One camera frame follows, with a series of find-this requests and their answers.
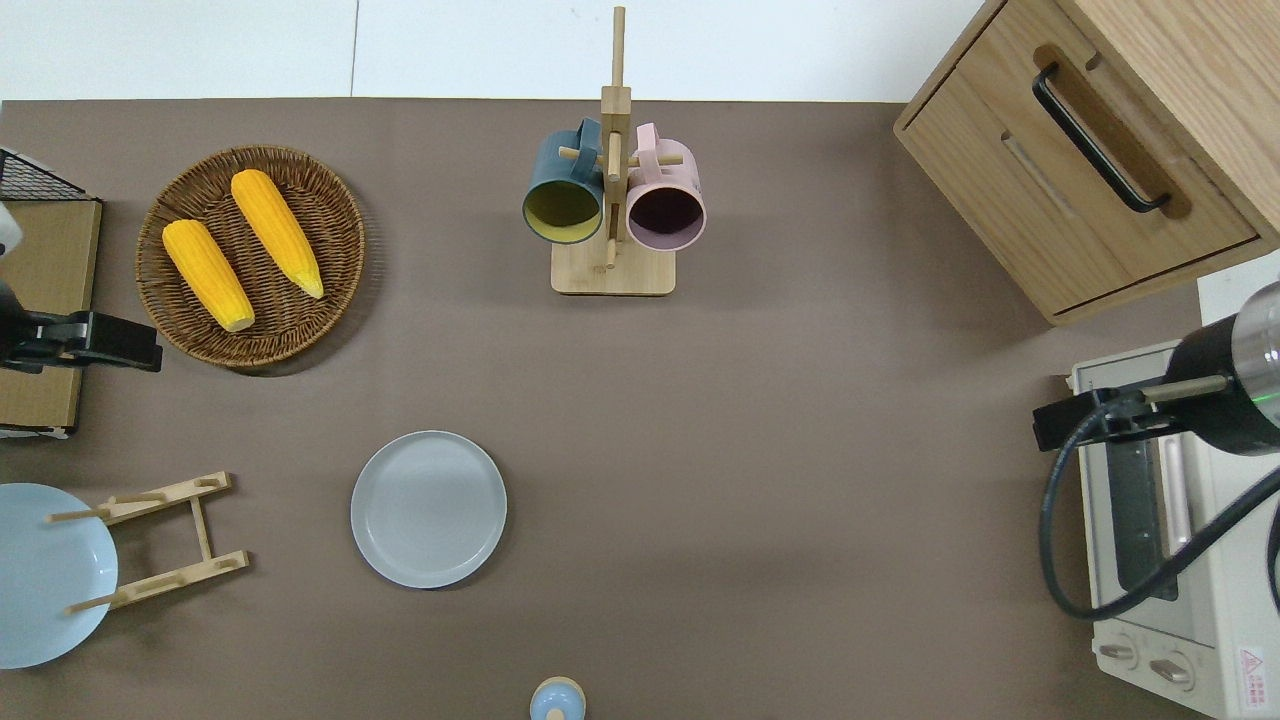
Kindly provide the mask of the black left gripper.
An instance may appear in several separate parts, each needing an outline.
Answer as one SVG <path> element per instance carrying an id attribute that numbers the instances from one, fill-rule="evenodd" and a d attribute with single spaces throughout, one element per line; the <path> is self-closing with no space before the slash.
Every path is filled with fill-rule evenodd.
<path id="1" fill-rule="evenodd" d="M 88 334 L 93 351 L 128 352 L 82 357 L 79 351 L 84 348 Z M 157 345 L 157 332 L 151 325 L 105 313 L 56 315 L 3 309 L 3 369 L 40 374 L 46 366 L 84 368 L 92 363 L 159 373 L 163 369 L 163 347 Z"/>

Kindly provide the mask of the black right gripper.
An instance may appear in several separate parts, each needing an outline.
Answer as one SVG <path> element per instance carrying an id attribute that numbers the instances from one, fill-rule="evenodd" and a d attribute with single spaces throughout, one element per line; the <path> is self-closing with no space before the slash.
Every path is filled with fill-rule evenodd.
<path id="1" fill-rule="evenodd" d="M 1178 423 L 1149 398 L 1147 388 L 1089 389 L 1033 411 L 1041 452 L 1060 450 L 1073 433 L 1078 446 L 1153 439 L 1178 433 Z"/>

